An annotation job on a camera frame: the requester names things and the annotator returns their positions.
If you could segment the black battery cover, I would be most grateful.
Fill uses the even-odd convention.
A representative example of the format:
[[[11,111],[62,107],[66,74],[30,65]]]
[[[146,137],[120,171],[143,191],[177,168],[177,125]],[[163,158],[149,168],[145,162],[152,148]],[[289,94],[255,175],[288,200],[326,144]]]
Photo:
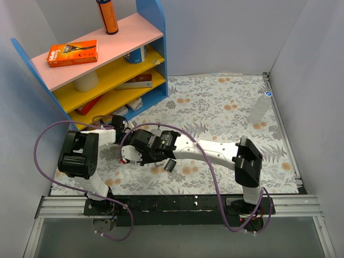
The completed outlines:
[[[171,173],[174,170],[175,166],[176,166],[176,161],[173,159],[169,159],[164,167],[164,170]]]

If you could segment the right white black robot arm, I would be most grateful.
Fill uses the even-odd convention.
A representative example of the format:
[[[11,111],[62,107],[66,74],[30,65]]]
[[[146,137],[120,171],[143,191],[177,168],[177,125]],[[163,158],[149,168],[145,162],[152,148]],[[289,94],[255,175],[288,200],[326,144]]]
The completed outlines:
[[[243,206],[248,213],[257,213],[263,207],[260,198],[263,155],[247,138],[230,143],[196,142],[175,131],[162,131],[158,136],[136,130],[130,135],[128,145],[122,147],[121,154],[125,160],[141,166],[166,159],[209,160],[234,171],[235,181],[242,186]]]

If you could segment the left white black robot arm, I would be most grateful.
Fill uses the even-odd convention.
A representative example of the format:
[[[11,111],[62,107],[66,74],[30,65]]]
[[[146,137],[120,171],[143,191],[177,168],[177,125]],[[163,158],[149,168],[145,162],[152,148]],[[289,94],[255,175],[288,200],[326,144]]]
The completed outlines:
[[[123,136],[131,129],[127,119],[114,115],[113,129],[95,129],[90,132],[68,131],[58,159],[58,170],[73,178],[85,191],[88,208],[108,215],[116,204],[111,199],[112,191],[99,176],[97,169],[98,149],[108,144],[120,144]]]

